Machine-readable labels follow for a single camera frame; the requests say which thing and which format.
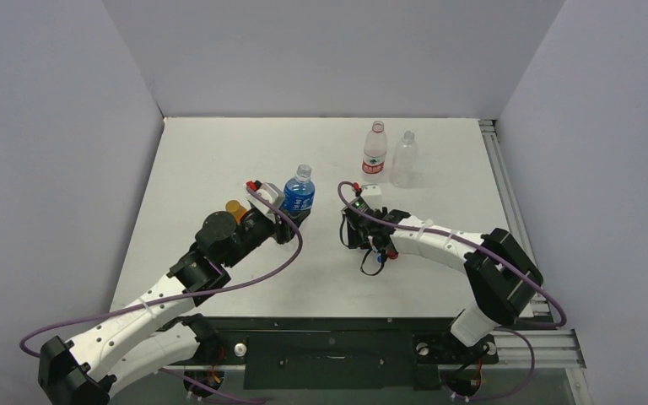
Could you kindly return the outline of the orange juice bottle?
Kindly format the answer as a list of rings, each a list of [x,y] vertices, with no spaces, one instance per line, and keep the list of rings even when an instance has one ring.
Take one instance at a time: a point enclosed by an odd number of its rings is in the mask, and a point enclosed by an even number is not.
[[[248,212],[248,208],[246,208],[242,203],[240,203],[238,200],[229,200],[225,204],[225,211],[232,215],[235,219],[235,221],[240,224],[242,219],[245,217],[245,215]]]

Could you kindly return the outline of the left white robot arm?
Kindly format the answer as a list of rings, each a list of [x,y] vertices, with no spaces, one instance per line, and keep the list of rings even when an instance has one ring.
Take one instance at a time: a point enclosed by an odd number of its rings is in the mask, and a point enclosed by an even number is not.
[[[53,404],[107,404],[135,381],[173,363],[207,363],[221,344],[216,329],[189,312],[223,288],[233,267],[268,239],[295,237],[309,210],[270,219],[257,208],[241,219],[210,214],[195,241],[155,285],[113,316],[69,339],[53,337],[40,349],[38,383]]]

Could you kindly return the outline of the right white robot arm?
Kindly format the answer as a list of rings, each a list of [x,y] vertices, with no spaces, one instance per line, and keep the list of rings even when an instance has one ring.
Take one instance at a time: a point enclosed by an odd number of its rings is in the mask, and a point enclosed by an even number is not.
[[[465,359],[496,327],[514,325],[543,286],[542,274],[505,229],[447,229],[405,211],[374,209],[362,197],[342,214],[347,248],[374,252],[381,265],[400,255],[422,257],[467,277],[473,302],[441,339],[451,359]]]

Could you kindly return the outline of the blue label water bottle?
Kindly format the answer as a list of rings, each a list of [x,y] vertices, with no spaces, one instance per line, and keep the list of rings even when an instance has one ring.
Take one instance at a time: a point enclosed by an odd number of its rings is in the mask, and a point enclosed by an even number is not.
[[[285,183],[282,208],[288,213],[296,214],[311,209],[316,192],[311,173],[309,165],[299,165],[294,176]]]

